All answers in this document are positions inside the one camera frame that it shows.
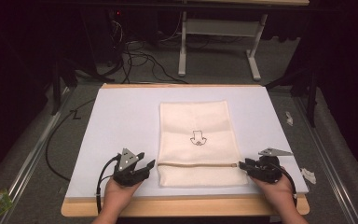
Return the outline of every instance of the black cable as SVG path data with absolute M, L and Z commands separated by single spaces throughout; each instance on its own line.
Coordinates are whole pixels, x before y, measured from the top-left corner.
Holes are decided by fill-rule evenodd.
M 81 70 L 83 72 L 85 72 L 87 75 L 100 80 L 102 82 L 107 82 L 107 83 L 111 83 L 111 82 L 115 82 L 114 78 L 108 78 L 107 76 L 110 76 L 112 74 L 114 74 L 116 71 L 118 71 L 122 64 L 122 60 L 118 60 L 118 63 L 116 63 L 116 66 L 114 68 L 112 68 L 111 70 L 107 71 L 106 73 L 103 74 L 99 74 L 96 71 L 93 71 L 92 69 L 88 69 L 87 67 L 81 65 L 80 63 L 77 63 L 71 59 L 68 58 L 64 58 L 62 57 L 62 59 L 67 62 L 67 64 L 69 64 L 70 66 L 72 66 L 72 68 L 76 69 L 76 70 Z
M 295 203 L 295 207 L 297 207 L 297 191 L 296 191 L 296 185 L 295 185 L 295 181 L 293 180 L 293 178 L 289 175 L 289 173 L 287 173 L 285 170 L 283 170 L 283 168 L 269 163 L 269 165 L 275 167 L 276 169 L 278 169 L 279 171 L 281 171 L 290 181 L 290 184 L 292 185 L 292 194 L 293 194 L 293 202 Z
M 164 73 L 164 75 L 165 75 L 166 77 L 169 77 L 171 80 L 176 81 L 176 82 L 188 84 L 188 82 L 183 81 L 182 79 L 178 79 L 178 78 L 175 78 L 175 77 L 172 77 L 172 76 L 168 75 L 168 73 L 166 72 L 164 66 L 162 66 L 162 64 L 160 64 L 160 63 L 156 60 L 156 58 L 154 58 L 152 55 L 143 53 L 143 52 L 141 52 L 141 51 L 135 51 L 135 53 L 133 53 L 132 55 L 133 55 L 133 56 L 132 56 L 133 58 L 141 57 L 141 58 L 145 58 L 145 62 L 152 62 L 152 63 L 153 63 L 152 74 L 153 74 L 153 76 L 154 76 L 156 79 L 158 79 L 158 80 L 160 80 L 160 81 L 166 81 L 166 82 L 170 81 L 170 80 L 164 80 L 164 79 L 161 79 L 161 78 L 156 77 L 156 75 L 155 75 L 155 73 L 154 73 L 154 68 L 155 68 L 155 66 L 156 66 L 156 64 L 157 64 L 157 65 L 161 68 L 162 72 Z
M 106 179 L 106 177 L 103 178 L 103 173 L 106 170 L 106 168 L 110 165 L 110 163 L 112 163 L 113 161 L 118 161 L 118 155 L 116 155 L 114 158 L 110 159 L 110 161 L 108 161 L 106 163 L 106 165 L 101 170 L 100 177 L 98 178 L 97 190 L 96 190 L 96 194 L 95 194 L 95 197 L 96 197 L 96 200 L 97 200 L 98 214 L 100 214 L 101 209 L 102 209 L 102 205 L 101 205 L 101 183 L 103 182 L 103 180 Z
M 163 46 L 167 46 L 167 47 L 176 47 L 176 46 L 179 46 L 181 45 L 181 41 L 182 39 L 179 38 L 181 37 L 180 35 L 178 36 L 175 36 L 171 39 L 167 39 L 167 40 L 162 40 L 159 42 L 160 45 L 163 45 Z
M 76 109 L 71 110 L 71 112 L 65 116 L 65 118 L 62 119 L 62 121 L 54 128 L 54 130 L 51 132 L 50 136 L 48 137 L 48 141 L 46 144 L 46 149 L 45 149 L 45 159 L 46 159 L 46 164 L 48 165 L 48 168 L 51 170 L 51 172 L 53 172 L 55 175 L 57 175 L 58 177 L 66 180 L 66 181 L 71 181 L 70 178 L 60 174 L 59 172 L 57 172 L 50 164 L 50 161 L 48 159 L 48 148 L 50 146 L 50 142 L 51 142 L 51 138 L 54 136 L 54 134 L 57 132 L 57 130 L 61 127 L 61 125 L 73 114 L 75 113 L 78 109 L 80 109 L 81 107 L 83 107 L 84 105 L 87 105 L 91 102 L 95 101 L 95 98 L 92 100 L 87 101 L 86 103 L 84 103 L 83 105 L 78 106 Z
M 165 38 L 165 39 L 160 39 L 158 42 L 159 43 L 163 43 L 165 41 L 168 41 L 168 40 L 171 40 L 171 39 L 175 39 L 176 37 L 179 37 L 181 36 L 182 34 L 177 34 L 177 32 L 179 31 L 179 28 L 180 28 L 180 24 L 182 22 L 182 12 L 179 12 L 179 19 L 178 19 L 178 22 L 176 24 L 176 28 L 175 30 L 173 31 L 172 35 L 170 35 L 168 38 Z
M 131 57 L 131 54 L 130 54 L 130 51 L 129 51 L 129 44 L 126 45 L 126 49 L 127 49 L 127 54 L 130 57 L 129 58 L 130 62 L 128 63 L 130 65 L 130 67 L 129 67 L 129 71 L 127 72 L 126 69 L 124 68 L 124 62 L 123 62 L 123 71 L 124 71 L 124 74 L 125 74 L 126 77 L 121 82 L 121 84 L 124 84 L 126 82 L 126 80 L 127 80 L 127 83 L 130 84 L 130 72 L 131 72 L 131 68 L 132 68 L 132 57 Z
M 190 49 L 203 49 L 203 48 L 207 47 L 207 46 L 209 45 L 210 41 L 211 41 L 210 38 L 200 38 L 200 39 L 206 39 L 206 43 L 204 43 L 204 44 L 203 44 L 202 46 L 200 46 L 200 47 L 191 47 L 191 46 L 188 44 L 188 41 L 186 41 L 186 42 L 187 42 L 187 43 L 186 43 L 186 47 L 187 47 L 187 48 L 190 48 Z
M 140 47 L 130 49 L 130 44 L 135 44 L 135 43 L 140 43 L 142 45 Z M 136 51 L 136 50 L 142 49 L 145 46 L 145 41 L 131 41 L 131 42 L 128 42 L 127 44 L 128 44 L 128 50 Z

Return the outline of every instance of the white cloth bag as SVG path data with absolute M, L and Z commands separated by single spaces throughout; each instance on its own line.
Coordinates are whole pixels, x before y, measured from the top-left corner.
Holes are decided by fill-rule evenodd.
M 228 187 L 247 184 L 226 101 L 161 103 L 159 184 Z

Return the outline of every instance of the wire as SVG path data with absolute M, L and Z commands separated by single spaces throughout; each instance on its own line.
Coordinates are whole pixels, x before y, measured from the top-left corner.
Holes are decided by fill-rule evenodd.
M 71 110 L 71 112 L 65 116 L 65 118 L 62 119 L 62 121 L 54 128 L 54 130 L 51 132 L 50 136 L 48 137 L 48 141 L 47 141 L 47 144 L 46 144 L 46 149 L 45 149 L 45 159 L 46 159 L 46 164 L 48 165 L 48 168 L 50 169 L 50 171 L 52 173 L 54 173 L 55 175 L 57 175 L 58 177 L 66 180 L 66 181 L 71 181 L 71 179 L 69 177 L 66 177 L 62 174 L 60 174 L 59 172 L 57 172 L 50 164 L 50 161 L 48 159 L 48 149 L 49 149 L 49 146 L 50 146 L 50 142 L 51 142 L 51 138 L 54 136 L 54 134 L 57 132 L 57 130 L 62 126 L 62 124 L 73 114 L 75 113 L 78 109 L 80 109 L 81 107 L 91 103 L 95 101 L 95 98 L 94 99 L 91 99 L 89 101 L 87 101 L 86 103 L 84 103 L 83 105 L 80 105 L 78 106 L 76 109 L 74 110 Z
M 167 46 L 167 47 L 176 47 L 181 45 L 181 39 L 178 38 L 180 35 L 174 36 L 170 39 L 166 39 L 164 41 L 159 42 L 160 45 Z
M 111 20 L 110 22 L 112 22 L 112 32 L 113 32 L 113 35 L 110 35 L 110 37 L 112 38 L 112 42 L 115 44 L 115 36 L 117 34 L 117 30 L 118 28 L 120 28 L 120 39 L 118 40 L 118 43 L 121 43 L 121 41 L 123 40 L 123 27 L 121 26 L 120 23 L 118 23 L 117 21 L 113 21 Z
M 144 59 L 145 59 L 145 61 L 144 61 L 143 63 L 141 63 L 141 64 L 139 64 L 139 65 L 132 65 L 132 66 L 140 66 L 140 65 L 146 64 L 146 62 L 151 62 L 151 63 L 153 64 L 153 66 L 152 66 L 152 74 L 153 74 L 153 76 L 154 76 L 157 80 L 159 80 L 159 81 L 164 81 L 164 82 L 169 82 L 169 81 L 172 81 L 172 80 L 173 80 L 173 81 L 175 81 L 175 82 L 180 82 L 180 83 L 188 84 L 186 81 L 183 81 L 183 80 L 181 80 L 181 79 L 178 79 L 178 78 L 175 78 L 175 77 L 172 77 L 172 76 L 168 75 L 168 73 L 167 73 L 167 71 L 165 70 L 164 66 L 162 66 L 162 64 L 160 64 L 160 63 L 156 60 L 156 58 L 154 58 L 152 55 L 143 53 L 143 52 L 141 52 L 141 51 L 135 51 L 135 52 L 133 52 L 133 53 L 130 54 L 130 55 L 132 55 L 132 57 L 130 57 L 130 58 L 144 58 Z M 156 74 L 155 74 L 155 72 L 154 72 L 154 68 L 156 67 L 156 65 L 158 65 L 158 66 L 161 68 L 161 70 L 162 70 L 162 72 L 164 73 L 164 75 L 165 75 L 166 77 L 169 77 L 170 80 L 162 79 L 162 78 L 159 78 L 159 77 L 156 76 Z
M 131 68 L 132 68 L 132 57 L 131 57 L 131 54 L 130 54 L 130 51 L 129 51 L 129 44 L 126 44 L 126 50 L 127 50 L 127 54 L 130 57 L 129 58 L 130 62 L 128 63 L 130 65 L 130 67 L 129 67 L 129 71 L 127 72 L 126 69 L 124 68 L 124 62 L 123 62 L 123 71 L 124 71 L 124 74 L 125 74 L 126 77 L 121 82 L 121 84 L 124 84 L 126 82 L 126 80 L 127 80 L 128 84 L 130 84 L 130 72 L 131 72 Z
M 136 48 L 136 49 L 130 49 L 130 45 L 137 44 L 137 43 L 140 43 L 141 46 Z M 127 44 L 129 44 L 128 50 L 136 51 L 136 50 L 142 49 L 145 46 L 145 43 L 146 43 L 145 41 L 138 41 L 138 40 L 130 41 L 130 42 L 127 43 Z
M 121 156 L 116 155 L 114 158 L 110 159 L 110 161 L 108 161 L 106 163 L 106 165 L 103 167 L 103 169 L 101 170 L 101 174 L 100 174 L 100 178 L 98 178 L 98 184 L 97 184 L 97 191 L 95 194 L 96 200 L 97 200 L 97 209 L 98 209 L 98 214 L 101 212 L 102 206 L 101 206 L 101 183 L 103 182 L 103 180 L 105 180 L 107 177 L 103 178 L 103 173 L 106 170 L 106 168 L 110 165 L 110 163 L 112 163 L 113 161 L 118 161 L 118 159 Z
M 188 41 L 186 41 L 186 47 L 190 48 L 190 49 L 203 49 L 205 47 L 207 47 L 211 41 L 210 38 L 202 38 L 202 39 L 206 39 L 206 43 L 204 43 L 203 45 L 201 45 L 200 47 L 191 47 L 189 44 L 188 44 Z
M 281 168 L 275 164 L 272 164 L 272 163 L 269 163 L 269 165 L 271 165 L 271 166 L 275 167 L 276 169 L 278 169 L 279 171 L 281 171 L 289 179 L 290 184 L 292 185 L 293 202 L 295 203 L 295 206 L 297 206 L 297 191 L 296 191 L 295 181 L 293 180 L 293 178 L 289 175 L 289 173 L 287 173 L 285 170 L 283 170 L 283 168 Z
M 179 30 L 181 21 L 182 21 L 182 12 L 179 12 L 179 20 L 178 20 L 178 23 L 176 24 L 176 29 L 175 29 L 175 31 L 173 31 L 173 33 L 172 33 L 172 35 L 171 35 L 170 37 L 165 38 L 165 39 L 162 39 L 162 40 L 159 40 L 158 42 L 165 42 L 165 41 L 167 41 L 167 40 L 175 39 L 176 37 L 180 36 L 180 35 L 177 35 L 176 33 L 177 33 L 178 30 Z
M 68 58 L 64 58 L 62 57 L 62 59 L 67 62 L 70 66 L 72 66 L 73 68 L 75 68 L 75 70 L 81 70 L 84 73 L 86 73 L 87 75 L 103 81 L 103 82 L 115 82 L 115 80 L 113 78 L 108 78 L 107 76 L 114 74 L 117 70 L 119 70 L 121 68 L 121 66 L 123 65 L 121 62 L 121 60 L 118 60 L 118 63 L 116 63 L 116 66 L 114 68 L 112 68 L 111 70 L 107 71 L 106 73 L 103 74 L 99 74 L 97 71 L 94 71 L 94 69 L 88 69 L 86 66 L 81 65 L 80 63 L 77 63 L 75 61 L 72 61 L 71 59 Z

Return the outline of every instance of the human hand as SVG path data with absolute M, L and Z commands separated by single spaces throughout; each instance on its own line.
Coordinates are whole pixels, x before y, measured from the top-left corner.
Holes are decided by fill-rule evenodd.
M 132 187 L 123 187 L 112 177 L 109 178 L 104 191 L 103 208 L 93 223 L 116 223 L 118 215 L 129 205 L 133 193 L 141 184 L 142 182 Z
M 267 201 L 274 208 L 279 208 L 283 205 L 287 205 L 288 203 L 293 203 L 292 186 L 289 179 L 285 175 L 283 175 L 278 182 L 273 184 L 253 177 L 251 177 L 251 179 L 263 190 Z
M 251 179 L 260 187 L 267 201 L 275 208 L 285 224 L 307 224 L 307 220 L 303 218 L 297 211 L 293 202 L 292 185 L 286 175 L 273 184 L 255 179 Z

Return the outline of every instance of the table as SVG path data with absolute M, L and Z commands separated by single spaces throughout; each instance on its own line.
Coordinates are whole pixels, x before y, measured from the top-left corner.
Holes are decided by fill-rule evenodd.
M 115 149 L 112 148 L 125 145 L 134 153 L 139 153 L 134 150 L 135 148 L 141 148 L 145 152 L 145 158 L 138 162 L 139 167 L 155 159 L 158 155 L 159 143 L 158 105 L 161 101 L 178 102 L 185 99 L 191 102 L 226 99 L 243 157 L 257 159 L 256 152 L 265 147 L 278 147 L 291 151 L 264 87 L 104 85 L 100 89 L 89 120 L 76 168 L 62 204 L 62 214 L 67 217 L 96 216 L 94 187 L 102 169 L 100 166 L 106 163 L 104 160 L 116 155 Z M 142 110 L 135 110 L 136 106 L 140 106 Z M 101 113 L 107 113 L 110 116 L 98 119 Z M 145 118 L 148 122 L 139 125 L 140 120 L 145 120 Z M 139 135 L 144 138 L 139 141 L 130 141 L 133 136 Z M 295 158 L 281 158 L 281 164 L 291 173 L 296 182 L 298 211 L 300 214 L 307 214 L 310 210 L 305 197 L 308 189 L 299 173 Z M 191 217 L 276 214 L 253 182 L 249 186 L 202 189 L 201 192 L 199 189 L 159 188 L 157 170 L 153 169 L 149 179 L 137 190 L 131 204 L 121 215 L 123 217 Z
M 306 14 L 316 14 L 316 13 L 325 13 L 334 11 L 331 8 L 309 8 L 304 7 L 309 4 L 308 0 L 199 0 L 199 1 L 188 1 L 188 3 L 182 3 L 179 1 L 172 2 L 122 2 L 122 1 L 76 1 L 76 0 L 41 0 L 40 3 L 44 7 L 114 7 L 117 9 L 142 9 L 142 10 L 169 10 L 169 11 L 221 11 L 224 10 L 227 12 L 258 12 L 264 15 L 267 15 L 270 12 L 284 12 L 284 13 L 306 13 Z M 181 59 L 180 59 L 180 71 L 185 71 L 186 68 L 186 52 L 183 48 L 183 43 L 185 40 L 182 40 L 181 47 Z M 253 67 L 253 74 L 255 74 L 255 80 L 260 79 L 261 77 L 257 76 L 258 68 L 255 64 L 254 56 L 255 50 L 249 51 L 248 61 L 251 67 Z M 59 83 L 56 81 L 53 83 L 55 92 L 58 92 Z M 54 97 L 55 108 L 58 108 L 61 104 L 59 94 L 55 94 Z
M 275 6 L 307 6 L 309 0 L 197 0 L 196 2 L 219 2 L 236 4 L 262 4 Z M 261 79 L 260 73 L 255 62 L 255 52 L 263 34 L 268 14 L 263 14 L 260 21 L 219 21 L 219 20 L 200 20 L 188 19 L 186 11 L 182 13 L 182 42 L 179 56 L 179 76 L 186 75 L 186 35 L 231 35 L 231 36 L 251 36 L 254 42 L 251 49 L 246 50 L 248 63 L 251 67 L 254 81 Z

